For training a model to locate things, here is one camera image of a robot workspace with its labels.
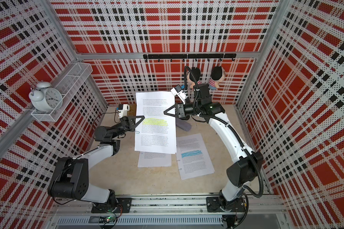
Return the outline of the document with yellow highlight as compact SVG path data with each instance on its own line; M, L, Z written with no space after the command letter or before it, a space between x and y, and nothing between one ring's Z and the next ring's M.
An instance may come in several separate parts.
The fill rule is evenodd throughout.
M175 104L172 92L136 93L136 115L145 119L136 128L135 151L175 154L176 125L175 118L163 112Z

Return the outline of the document with pink highlight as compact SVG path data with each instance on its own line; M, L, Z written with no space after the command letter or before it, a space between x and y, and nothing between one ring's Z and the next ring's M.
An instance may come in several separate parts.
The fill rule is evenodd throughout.
M138 167L170 167L172 165L172 157L170 154L140 152Z

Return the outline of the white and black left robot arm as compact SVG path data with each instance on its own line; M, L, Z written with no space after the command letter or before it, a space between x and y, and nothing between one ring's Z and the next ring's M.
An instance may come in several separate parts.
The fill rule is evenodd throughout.
M48 195L90 202L95 207L103 205L111 210L118 206L115 192L91 184L89 170L101 161L116 155L120 149L119 136L127 132L135 132L145 116L125 116L112 127L99 126L95 129L95 141L100 145L77 157L61 157L58 159L51 178Z

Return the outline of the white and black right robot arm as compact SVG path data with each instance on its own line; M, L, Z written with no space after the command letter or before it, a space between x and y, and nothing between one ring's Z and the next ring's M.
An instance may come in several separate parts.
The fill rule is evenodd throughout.
M180 98L181 103L175 104L164 111L165 115L178 119L187 116L203 118L221 138L227 148L233 164L226 170L228 182L220 191L218 207L223 211L231 211L238 204L247 204L244 201L245 191L256 198L264 192L264 180L260 173L263 155L255 152L238 134L231 125L223 106L212 101L208 84L199 84L193 87L194 99L189 100L187 89L177 85L171 92Z

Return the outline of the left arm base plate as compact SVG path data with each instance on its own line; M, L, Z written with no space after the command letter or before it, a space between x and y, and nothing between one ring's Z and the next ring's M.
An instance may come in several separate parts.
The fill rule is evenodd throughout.
M106 203L92 203L91 213L129 213L132 198L112 198Z

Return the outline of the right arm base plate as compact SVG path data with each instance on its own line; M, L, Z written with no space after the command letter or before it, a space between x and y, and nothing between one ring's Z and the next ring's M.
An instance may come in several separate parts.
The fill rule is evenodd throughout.
M207 197L207 211L211 213L217 212L245 212L246 206L243 198L237 198L232 201L225 201L222 197Z

